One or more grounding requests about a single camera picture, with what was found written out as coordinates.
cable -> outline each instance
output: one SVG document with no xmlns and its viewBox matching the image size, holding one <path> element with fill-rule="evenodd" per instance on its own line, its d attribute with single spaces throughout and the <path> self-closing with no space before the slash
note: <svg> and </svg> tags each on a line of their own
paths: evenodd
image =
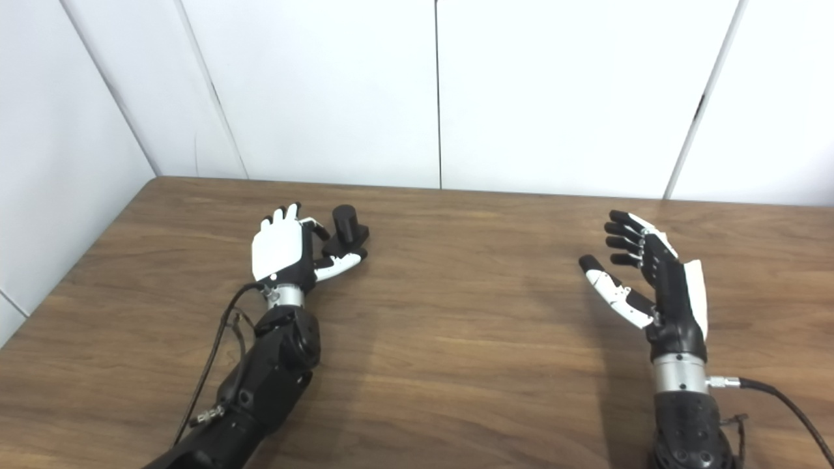
<svg viewBox="0 0 834 469">
<path fill-rule="evenodd" d="M 238 322 L 240 321 L 241 314 L 238 313 L 234 317 L 234 321 L 231 325 L 232 332 L 234 336 L 238 338 L 238 344 L 240 344 L 240 362 L 238 363 L 238 375 L 234 377 L 234 386 L 232 386 L 232 394 L 229 396 L 229 401 L 234 402 L 238 400 L 240 395 L 240 385 L 244 382 L 244 374 L 246 372 L 246 362 L 244 361 L 244 357 L 246 356 L 246 342 L 244 341 L 244 333 L 240 331 L 240 326 Z"/>
<path fill-rule="evenodd" d="M 793 401 L 788 399 L 787 396 L 782 394 L 779 390 L 777 390 L 775 387 L 771 385 L 762 383 L 760 381 L 748 380 L 747 378 L 739 378 L 739 382 L 741 383 L 741 389 L 755 389 L 756 391 L 766 392 L 767 394 L 776 396 L 780 401 L 782 401 L 786 406 L 788 406 L 788 408 L 791 409 L 797 417 L 799 417 L 799 420 L 802 422 L 803 425 L 805 425 L 805 428 L 807 428 L 808 431 L 811 433 L 811 436 L 813 436 L 814 441 L 816 441 L 817 445 L 820 447 L 822 455 L 826 458 L 828 464 L 830 464 L 831 467 L 834 468 L 834 455 L 832 455 L 831 449 L 826 444 L 826 441 L 822 439 L 822 435 L 820 435 L 820 432 L 814 427 L 814 425 L 811 423 L 811 420 L 808 419 L 808 416 L 805 415 L 805 412 L 803 412 L 799 408 L 799 406 L 794 404 Z"/>
<path fill-rule="evenodd" d="M 214 357 L 217 355 L 217 350 L 220 347 L 220 339 L 223 338 L 223 332 L 226 330 L 226 323 L 229 322 L 229 315 L 232 314 L 232 310 L 244 293 L 249 290 L 262 290 L 263 288 L 264 284 L 260 284 L 258 282 L 244 285 L 240 288 L 240 290 L 238 290 L 237 293 L 234 294 L 232 300 L 229 302 L 229 306 L 226 307 L 226 310 L 220 316 L 220 325 L 218 326 L 217 334 L 214 336 L 214 343 L 212 344 L 211 351 L 208 353 L 208 359 L 203 367 L 203 373 L 200 374 L 200 378 L 197 380 L 197 385 L 194 387 L 194 393 L 191 395 L 191 401 L 188 403 L 185 415 L 183 416 L 182 421 L 179 422 L 177 434 L 173 439 L 173 445 L 171 445 L 172 448 L 179 443 L 180 438 L 183 437 L 185 427 L 188 425 L 188 421 L 191 420 L 191 414 L 194 412 L 194 406 L 197 405 L 197 399 L 199 399 L 200 393 L 203 391 L 203 386 L 205 386 L 206 379 L 209 377 L 209 371 L 211 371 L 211 365 L 214 363 Z"/>
<path fill-rule="evenodd" d="M 747 414 L 738 414 L 720 422 L 721 426 L 730 425 L 731 423 L 738 425 L 738 467 L 736 469 L 744 469 L 745 459 L 747 458 L 746 432 L 744 430 L 744 421 L 747 418 Z"/>
<path fill-rule="evenodd" d="M 246 321 L 246 324 L 248 324 L 249 327 L 252 329 L 252 332 L 255 332 L 255 323 L 252 322 L 252 320 L 249 318 L 249 315 L 246 314 L 246 311 L 244 311 L 243 308 L 241 308 L 240 306 L 235 306 L 234 308 L 232 308 L 232 310 L 241 315 Z"/>
</svg>

wooden table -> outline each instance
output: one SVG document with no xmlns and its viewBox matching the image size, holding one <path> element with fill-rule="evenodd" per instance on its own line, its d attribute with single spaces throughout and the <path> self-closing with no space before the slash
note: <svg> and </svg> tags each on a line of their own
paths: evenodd
<svg viewBox="0 0 834 469">
<path fill-rule="evenodd" d="M 296 199 L 331 224 L 354 204 L 370 256 L 309 296 L 321 366 L 251 467 L 642 469 L 648 345 L 576 263 L 609 254 L 613 208 L 704 261 L 710 372 L 780 387 L 834 440 L 834 209 L 161 178 L 0 350 L 0 466 L 138 468 L 165 451 L 259 221 Z M 230 335 L 198 407 L 237 354 Z M 751 469 L 823 467 L 774 398 L 714 395 L 751 415 Z"/>
</svg>

white wall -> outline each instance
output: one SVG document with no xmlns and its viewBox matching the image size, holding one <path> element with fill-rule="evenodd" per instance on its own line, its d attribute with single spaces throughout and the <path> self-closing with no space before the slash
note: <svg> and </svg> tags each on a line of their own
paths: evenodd
<svg viewBox="0 0 834 469">
<path fill-rule="evenodd" d="M 253 179 L 438 187 L 431 0 L 187 0 Z"/>
<path fill-rule="evenodd" d="M 0 290 L 29 315 L 153 173 L 58 2 L 0 2 L 0 64 Z"/>
<path fill-rule="evenodd" d="M 660 198 L 735 7 L 439 0 L 443 187 Z"/>
<path fill-rule="evenodd" d="M 26 316 L 0 295 L 0 346 L 14 334 Z"/>
<path fill-rule="evenodd" d="M 245 177 L 176 1 L 64 2 L 161 174 Z"/>
<path fill-rule="evenodd" d="M 834 3 L 749 2 L 674 199 L 834 205 Z"/>
</svg>

wrist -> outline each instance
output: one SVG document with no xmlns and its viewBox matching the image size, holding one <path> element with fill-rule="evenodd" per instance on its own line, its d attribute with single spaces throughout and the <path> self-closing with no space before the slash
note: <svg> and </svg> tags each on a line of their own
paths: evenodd
<svg viewBox="0 0 834 469">
<path fill-rule="evenodd" d="M 267 308 L 275 306 L 301 306 L 304 307 L 304 291 L 295 284 L 278 284 L 273 288 L 264 290 Z"/>
</svg>

cable connector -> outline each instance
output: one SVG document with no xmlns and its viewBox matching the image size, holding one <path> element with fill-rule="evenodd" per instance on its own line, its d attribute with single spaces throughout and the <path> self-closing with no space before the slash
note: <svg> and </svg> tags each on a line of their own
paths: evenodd
<svg viewBox="0 0 834 469">
<path fill-rule="evenodd" d="M 709 376 L 706 378 L 709 387 L 741 387 L 741 380 L 735 376 Z"/>
<path fill-rule="evenodd" d="M 222 417 L 225 413 L 226 408 L 221 405 L 217 405 L 216 407 L 212 407 L 207 411 L 202 411 L 199 414 L 197 414 L 194 418 L 188 421 L 188 426 L 194 428 L 195 426 L 209 423 L 216 418 Z"/>
</svg>

